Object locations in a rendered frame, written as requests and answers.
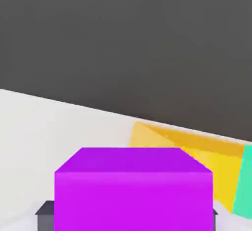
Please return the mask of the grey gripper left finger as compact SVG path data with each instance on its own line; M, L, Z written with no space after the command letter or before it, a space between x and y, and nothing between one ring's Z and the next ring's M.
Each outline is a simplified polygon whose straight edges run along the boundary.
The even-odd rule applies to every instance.
M54 201L45 201L33 217L19 221L11 231L54 231Z

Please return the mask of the large mint green box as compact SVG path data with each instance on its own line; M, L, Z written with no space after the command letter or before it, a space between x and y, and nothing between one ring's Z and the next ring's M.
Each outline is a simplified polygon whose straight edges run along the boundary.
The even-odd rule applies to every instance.
M252 145L245 145L233 214L252 220Z

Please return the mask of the small purple cube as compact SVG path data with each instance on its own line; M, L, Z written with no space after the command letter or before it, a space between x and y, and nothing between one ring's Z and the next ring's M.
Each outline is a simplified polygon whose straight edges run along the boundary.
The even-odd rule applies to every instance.
M213 174L180 148L82 148L55 171L54 231L213 226Z

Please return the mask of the large yellow box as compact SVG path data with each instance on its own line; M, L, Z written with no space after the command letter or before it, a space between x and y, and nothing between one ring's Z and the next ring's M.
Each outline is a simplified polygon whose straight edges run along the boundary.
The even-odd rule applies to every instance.
M213 172L214 200L233 211L244 144L135 122L129 146L179 147Z

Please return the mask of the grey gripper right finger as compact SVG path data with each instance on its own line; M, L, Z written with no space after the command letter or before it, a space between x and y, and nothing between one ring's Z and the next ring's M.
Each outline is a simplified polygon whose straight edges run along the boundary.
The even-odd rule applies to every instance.
M216 231L252 231L252 220L230 213L219 201L213 201Z

